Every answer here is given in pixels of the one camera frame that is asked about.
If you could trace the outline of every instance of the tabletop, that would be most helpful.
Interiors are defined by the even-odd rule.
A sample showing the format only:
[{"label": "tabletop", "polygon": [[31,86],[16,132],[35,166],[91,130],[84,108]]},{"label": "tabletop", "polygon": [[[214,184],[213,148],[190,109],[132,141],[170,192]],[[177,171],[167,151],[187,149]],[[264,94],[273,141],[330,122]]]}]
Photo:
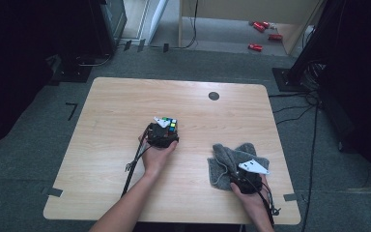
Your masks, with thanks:
[{"label": "tabletop", "polygon": [[[250,142],[270,161],[267,180],[281,208],[275,223],[300,222],[297,201],[284,198],[294,190],[264,86],[114,77],[94,80],[53,185],[63,193],[48,197],[44,216],[99,219],[120,199],[137,137],[154,117],[177,119],[180,143],[139,221],[251,223],[233,192],[211,186],[207,162],[215,143]],[[143,172],[140,161],[131,186]]]}]

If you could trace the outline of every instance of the black tape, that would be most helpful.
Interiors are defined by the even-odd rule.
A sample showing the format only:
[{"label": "black tape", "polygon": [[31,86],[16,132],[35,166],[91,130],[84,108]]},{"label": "black tape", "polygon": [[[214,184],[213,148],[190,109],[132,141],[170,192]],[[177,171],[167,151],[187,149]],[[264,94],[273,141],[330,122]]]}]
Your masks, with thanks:
[{"label": "black tape", "polygon": [[162,49],[162,52],[167,52],[168,51],[168,43],[164,44],[164,48]]},{"label": "black tape", "polygon": [[52,196],[57,196],[57,197],[61,197],[62,193],[63,193],[62,190],[57,189],[57,188],[50,188],[50,187],[44,187],[41,192],[41,194],[43,195],[52,195]]},{"label": "black tape", "polygon": [[143,51],[145,42],[146,42],[146,39],[143,39],[143,40],[140,41],[140,44],[137,47],[137,52]]},{"label": "black tape", "polygon": [[294,193],[284,194],[284,199],[285,199],[285,201],[296,201],[297,200],[297,195],[294,194]]},{"label": "black tape", "polygon": [[73,105],[73,110],[71,111],[71,115],[69,116],[69,119],[68,119],[68,121],[70,121],[71,117],[73,117],[74,111],[76,111],[76,109],[77,109],[77,103],[66,102],[66,105]]},{"label": "black tape", "polygon": [[127,41],[125,44],[125,51],[129,50],[131,46],[131,41]]}]

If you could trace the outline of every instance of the towel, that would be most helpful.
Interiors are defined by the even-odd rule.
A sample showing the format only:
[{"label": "towel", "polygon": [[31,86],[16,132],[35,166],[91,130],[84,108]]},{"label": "towel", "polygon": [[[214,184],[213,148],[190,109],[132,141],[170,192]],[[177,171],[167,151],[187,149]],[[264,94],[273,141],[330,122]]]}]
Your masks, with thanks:
[{"label": "towel", "polygon": [[209,174],[211,185],[217,189],[231,190],[230,174],[236,173],[238,164],[242,162],[255,160],[266,169],[270,165],[267,159],[257,157],[252,143],[244,143],[235,150],[217,143],[213,150],[214,157],[208,158]]}]

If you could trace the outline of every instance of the black stand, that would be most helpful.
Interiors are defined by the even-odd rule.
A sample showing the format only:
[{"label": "black stand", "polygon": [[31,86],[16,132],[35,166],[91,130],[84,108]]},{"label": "black stand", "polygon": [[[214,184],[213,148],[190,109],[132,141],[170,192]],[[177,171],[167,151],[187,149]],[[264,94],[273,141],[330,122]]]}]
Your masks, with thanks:
[{"label": "black stand", "polygon": [[59,85],[59,82],[86,83],[91,71],[91,66],[67,65],[62,62],[50,80],[49,85]]},{"label": "black stand", "polygon": [[327,1],[317,29],[291,69],[272,68],[280,92],[310,91],[302,84],[305,70],[312,63],[326,62],[334,51],[342,4],[343,1]]},{"label": "black stand", "polygon": [[272,68],[273,77],[280,92],[309,92],[301,82],[293,82],[289,79],[291,69]]}]

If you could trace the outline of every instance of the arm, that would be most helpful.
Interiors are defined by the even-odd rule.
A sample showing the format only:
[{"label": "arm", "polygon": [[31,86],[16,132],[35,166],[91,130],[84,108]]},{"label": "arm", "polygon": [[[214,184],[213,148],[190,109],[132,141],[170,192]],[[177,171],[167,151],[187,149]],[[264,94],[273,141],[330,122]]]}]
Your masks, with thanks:
[{"label": "arm", "polygon": [[143,154],[145,173],[140,180],[114,204],[91,228],[90,231],[132,231],[148,195],[156,183],[168,156],[176,149],[177,141],[166,149],[151,147]]},{"label": "arm", "polygon": [[[260,176],[263,183],[268,186],[265,175],[260,174]],[[257,230],[260,232],[273,231],[270,219],[268,218],[267,210],[264,207],[264,203],[260,195],[258,193],[242,194],[238,186],[234,183],[231,183],[231,189],[242,201],[243,208],[245,209],[248,216],[251,218]],[[261,193],[268,200],[265,188],[262,188]]]}]

